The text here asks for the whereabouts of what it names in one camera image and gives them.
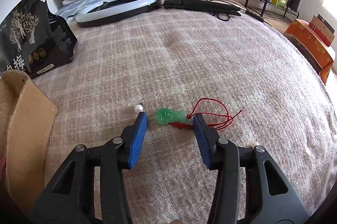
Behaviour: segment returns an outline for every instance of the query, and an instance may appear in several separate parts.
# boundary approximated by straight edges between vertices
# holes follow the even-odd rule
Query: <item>red cord loop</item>
[[[210,100],[210,101],[215,101],[215,102],[218,102],[220,103],[224,109],[226,110],[226,114],[225,115],[221,115],[221,114],[215,114],[215,113],[208,113],[208,112],[197,112],[197,113],[194,113],[195,109],[197,108],[198,104],[203,101],[203,100]],[[242,112],[242,110],[240,110],[236,115],[234,116],[230,116],[229,112],[228,112],[228,109],[227,107],[219,100],[216,100],[216,99],[210,99],[210,98],[201,98],[200,100],[198,100],[197,104],[194,106],[192,112],[190,114],[187,115],[187,118],[188,119],[191,119],[194,115],[196,114],[203,114],[203,115],[213,115],[213,116],[221,116],[221,117],[225,117],[227,118],[226,121],[224,122],[220,122],[220,123],[215,123],[215,124],[207,124],[208,127],[214,127],[217,131],[218,130],[221,130],[221,129],[224,129],[228,126],[230,126],[230,124],[233,122],[233,119]],[[185,124],[185,123],[179,123],[179,122],[173,122],[171,123],[171,125],[173,125],[174,127],[176,128],[179,128],[179,129],[193,129],[193,126],[192,125],[189,125],[189,124]]]

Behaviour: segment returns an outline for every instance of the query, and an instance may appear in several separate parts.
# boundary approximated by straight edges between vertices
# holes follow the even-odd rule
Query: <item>white chinese character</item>
[[[20,70],[20,69],[23,69],[23,66],[25,65],[25,62],[24,60],[21,58],[21,55],[20,56],[17,56],[16,57],[16,60],[13,59],[14,61],[14,67],[16,70]]]

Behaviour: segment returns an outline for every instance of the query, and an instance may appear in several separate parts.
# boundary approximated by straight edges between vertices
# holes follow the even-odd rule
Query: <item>orange covered table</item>
[[[325,84],[336,56],[332,47],[327,46],[303,20],[295,19],[284,33],[293,35],[310,52],[320,66],[319,76]]]

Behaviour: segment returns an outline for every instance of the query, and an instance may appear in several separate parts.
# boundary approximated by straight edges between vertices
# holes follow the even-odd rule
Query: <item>black plastic package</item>
[[[46,0],[22,0],[0,24],[0,72],[20,70],[33,78],[70,63],[76,42]]]

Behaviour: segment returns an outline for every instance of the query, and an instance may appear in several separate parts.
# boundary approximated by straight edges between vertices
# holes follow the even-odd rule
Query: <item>white label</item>
[[[41,69],[40,71],[37,71],[38,74],[42,74],[45,71],[48,71],[49,69],[52,69],[54,67],[53,64],[48,65],[47,67]]]

